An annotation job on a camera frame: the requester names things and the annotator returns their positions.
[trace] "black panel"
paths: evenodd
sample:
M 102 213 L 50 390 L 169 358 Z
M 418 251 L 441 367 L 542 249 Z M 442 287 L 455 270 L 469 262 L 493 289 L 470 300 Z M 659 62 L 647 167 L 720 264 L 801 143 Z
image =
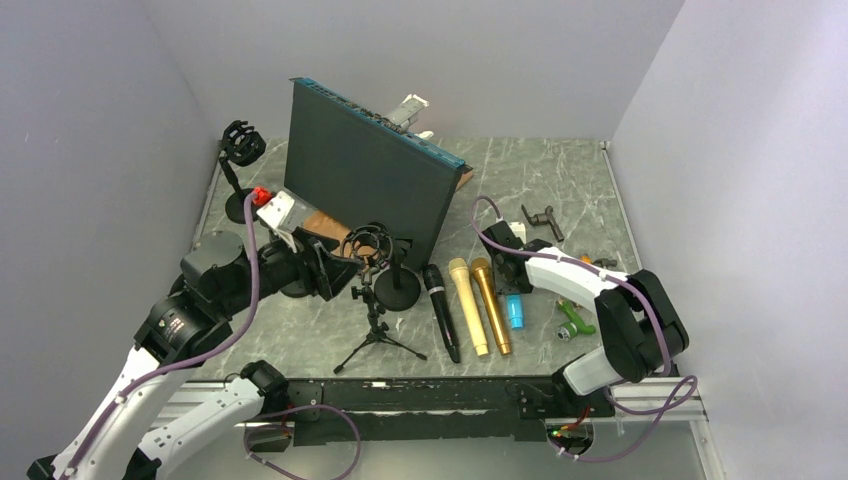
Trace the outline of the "black panel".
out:
M 462 165 L 306 82 L 294 83 L 285 187 L 348 228 L 380 222 L 395 238 L 411 239 L 404 265 L 419 271 L 436 244 Z

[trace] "green object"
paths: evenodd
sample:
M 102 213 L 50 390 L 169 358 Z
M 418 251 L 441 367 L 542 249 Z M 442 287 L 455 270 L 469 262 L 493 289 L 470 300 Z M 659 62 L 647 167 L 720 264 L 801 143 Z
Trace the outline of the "green object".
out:
M 583 322 L 583 318 L 580 317 L 580 314 L 574 310 L 574 307 L 568 300 L 558 301 L 557 308 L 568 318 L 568 321 L 563 322 L 563 324 L 557 328 L 557 336 L 562 340 L 571 340 L 580 334 L 592 335 L 595 333 L 595 326 L 586 325 L 586 323 Z

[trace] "wall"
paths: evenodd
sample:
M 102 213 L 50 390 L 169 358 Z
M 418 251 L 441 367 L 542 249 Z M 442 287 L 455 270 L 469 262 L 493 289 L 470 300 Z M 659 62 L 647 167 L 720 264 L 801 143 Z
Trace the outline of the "wall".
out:
M 140 2 L 2 2 L 0 45 L 0 476 L 23 478 L 177 274 L 217 135 Z
M 213 126 L 288 136 L 291 77 L 450 136 L 609 139 L 682 0 L 144 0 Z
M 848 7 L 689 0 L 613 138 L 728 478 L 846 478 Z

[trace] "tripod leg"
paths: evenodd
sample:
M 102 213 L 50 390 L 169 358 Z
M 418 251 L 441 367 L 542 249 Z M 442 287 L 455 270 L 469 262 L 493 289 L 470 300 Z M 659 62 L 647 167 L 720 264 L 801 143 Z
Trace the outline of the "tripod leg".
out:
M 398 342 L 394 338 L 384 336 L 379 341 L 382 342 L 382 343 L 388 343 L 389 345 L 394 345 L 396 347 L 400 347 L 400 348 L 406 350 L 407 352 L 415 354 L 415 356 L 420 358 L 421 360 L 427 361 L 427 355 L 424 355 L 423 353 L 416 352 L 415 350 L 413 350 L 413 349 L 407 347 L 406 345 Z
M 347 356 L 347 358 L 345 358 L 344 362 L 342 362 L 342 363 L 340 363 L 340 364 L 336 365 L 336 368 L 334 368 L 334 369 L 333 369 L 333 373 L 335 373 L 336 375 L 338 375 L 338 374 L 339 374 L 339 372 L 341 372 L 342 370 L 344 370 L 344 366 L 347 364 L 347 362 L 349 362 L 349 361 L 350 361 L 350 359 L 351 359 L 351 358 L 353 358 L 353 356 L 354 356 L 354 355 L 356 355 L 356 352 L 358 352 L 358 351 L 362 350 L 363 348 L 367 347 L 368 345 L 371 345 L 371 344 L 372 344 L 372 343 L 374 343 L 375 341 L 376 341 L 376 340 L 374 340 L 374 339 L 373 339 L 373 338 L 371 338 L 370 336 L 365 337 L 365 340 L 363 340 L 363 341 L 362 341 L 362 343 L 360 343 L 358 347 L 354 348 L 354 349 L 353 349 L 353 351 L 352 351 L 352 352 L 350 352 L 350 355 L 348 355 L 348 356 Z

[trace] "tripod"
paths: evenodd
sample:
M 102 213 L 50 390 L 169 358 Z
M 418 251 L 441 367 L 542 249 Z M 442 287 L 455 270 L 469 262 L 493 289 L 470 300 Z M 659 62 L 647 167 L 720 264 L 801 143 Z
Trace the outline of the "tripod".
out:
M 374 295 L 374 290 L 371 289 L 371 268 L 367 268 L 367 271 L 362 274 L 362 288 L 351 287 L 350 289 L 351 296 L 354 300 L 362 297 L 362 301 L 365 302 L 365 305 L 368 306 L 368 324 L 371 326 L 371 329 L 368 331 L 368 334 L 365 335 L 365 340 L 359 344 L 358 347 L 353 349 L 353 352 L 344 359 L 342 363 L 336 366 L 333 369 L 333 373 L 336 375 L 339 374 L 342 370 L 344 370 L 345 364 L 356 355 L 357 352 L 367 347 L 368 345 L 373 345 L 375 343 L 385 343 L 387 345 L 392 345 L 395 347 L 400 347 L 408 352 L 414 353 L 416 357 L 421 360 L 426 361 L 427 356 L 423 353 L 418 353 L 415 350 L 407 347 L 406 345 L 398 342 L 397 340 L 389 337 L 386 332 L 389 330 L 389 326 L 386 325 L 386 322 L 378 323 L 380 315 L 386 313 L 386 308 L 377 303 L 377 296 Z

